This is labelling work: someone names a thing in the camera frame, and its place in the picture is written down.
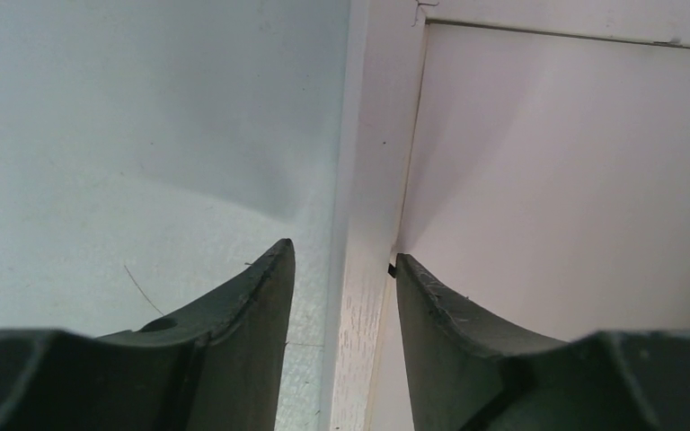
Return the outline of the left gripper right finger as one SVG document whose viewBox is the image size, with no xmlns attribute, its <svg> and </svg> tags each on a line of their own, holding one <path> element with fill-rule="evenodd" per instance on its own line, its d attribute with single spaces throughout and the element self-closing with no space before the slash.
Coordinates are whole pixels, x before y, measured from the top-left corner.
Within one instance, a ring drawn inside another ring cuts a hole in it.
<svg viewBox="0 0 690 431">
<path fill-rule="evenodd" d="M 395 261 L 418 430 L 690 430 L 690 330 L 560 341 L 486 310 L 413 256 Z"/>
</svg>

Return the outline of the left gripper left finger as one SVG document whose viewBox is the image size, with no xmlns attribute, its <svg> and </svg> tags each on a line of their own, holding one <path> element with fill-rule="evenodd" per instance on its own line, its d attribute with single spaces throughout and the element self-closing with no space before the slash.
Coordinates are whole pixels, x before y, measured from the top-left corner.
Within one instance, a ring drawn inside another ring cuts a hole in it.
<svg viewBox="0 0 690 431">
<path fill-rule="evenodd" d="M 140 330 L 0 330 L 0 430 L 271 430 L 295 272 L 282 239 Z"/>
</svg>

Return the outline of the white picture frame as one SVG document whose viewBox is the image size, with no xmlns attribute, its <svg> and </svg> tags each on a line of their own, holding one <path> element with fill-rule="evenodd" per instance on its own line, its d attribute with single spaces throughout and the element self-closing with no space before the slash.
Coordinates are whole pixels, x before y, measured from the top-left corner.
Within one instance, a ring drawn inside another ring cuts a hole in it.
<svg viewBox="0 0 690 431">
<path fill-rule="evenodd" d="M 690 1 L 355 1 L 350 7 L 320 427 L 411 427 L 389 264 L 398 251 L 428 27 L 690 49 Z"/>
</svg>

